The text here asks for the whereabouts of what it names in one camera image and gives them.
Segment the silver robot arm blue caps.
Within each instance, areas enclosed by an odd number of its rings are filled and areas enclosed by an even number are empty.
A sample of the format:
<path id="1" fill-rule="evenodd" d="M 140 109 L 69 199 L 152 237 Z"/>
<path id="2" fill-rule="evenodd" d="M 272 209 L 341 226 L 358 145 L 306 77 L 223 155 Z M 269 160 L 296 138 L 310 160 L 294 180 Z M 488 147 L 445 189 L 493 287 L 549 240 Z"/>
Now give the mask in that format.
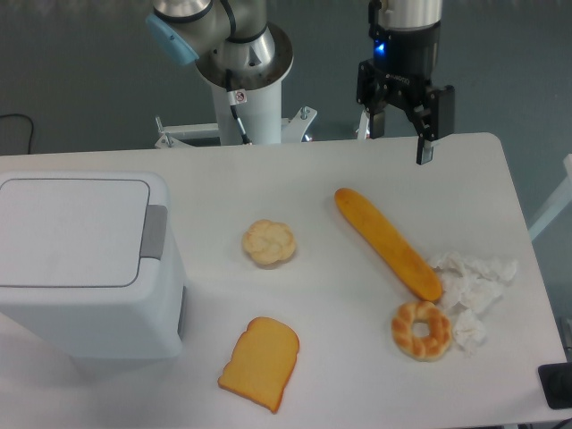
<path id="1" fill-rule="evenodd" d="M 356 100 L 363 107 L 357 135 L 384 134 L 385 109 L 401 110 L 417 135 L 416 160 L 433 158 L 439 139 L 454 131 L 455 89 L 438 88 L 442 3 L 372 1 L 368 5 L 372 55 L 358 66 Z M 177 64 L 195 65 L 210 86 L 213 125 L 159 127 L 166 146 L 216 136 L 224 146 L 301 142 L 316 118 L 302 107 L 282 115 L 282 82 L 293 64 L 286 33 L 271 23 L 263 1 L 156 1 L 146 19 L 162 50 Z"/>

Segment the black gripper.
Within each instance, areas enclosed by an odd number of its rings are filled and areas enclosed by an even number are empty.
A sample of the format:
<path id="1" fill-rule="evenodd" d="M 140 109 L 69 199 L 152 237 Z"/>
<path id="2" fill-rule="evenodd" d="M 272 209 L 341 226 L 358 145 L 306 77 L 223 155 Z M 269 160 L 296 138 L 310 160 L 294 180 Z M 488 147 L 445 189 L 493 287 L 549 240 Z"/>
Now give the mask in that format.
<path id="1" fill-rule="evenodd" d="M 429 88 L 437 63 L 441 24 L 418 29 L 370 26 L 373 57 L 359 64 L 357 102 L 366 111 L 369 134 L 385 134 L 385 106 L 414 112 L 417 133 L 416 163 L 433 160 L 434 142 L 455 128 L 456 91 L 451 85 Z"/>

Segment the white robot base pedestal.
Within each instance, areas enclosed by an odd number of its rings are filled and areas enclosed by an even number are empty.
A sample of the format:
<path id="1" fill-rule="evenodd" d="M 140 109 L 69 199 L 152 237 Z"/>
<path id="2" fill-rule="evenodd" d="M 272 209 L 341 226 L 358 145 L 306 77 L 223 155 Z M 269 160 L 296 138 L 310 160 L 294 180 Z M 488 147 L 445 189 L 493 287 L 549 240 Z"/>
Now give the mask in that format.
<path id="1" fill-rule="evenodd" d="M 164 126 L 156 117 L 156 148 L 197 146 L 217 140 L 222 146 L 274 145 L 308 142 L 308 130 L 317 118 L 316 109 L 303 105 L 291 117 L 282 115 L 282 84 L 266 88 L 228 91 L 211 87 L 216 121 Z"/>

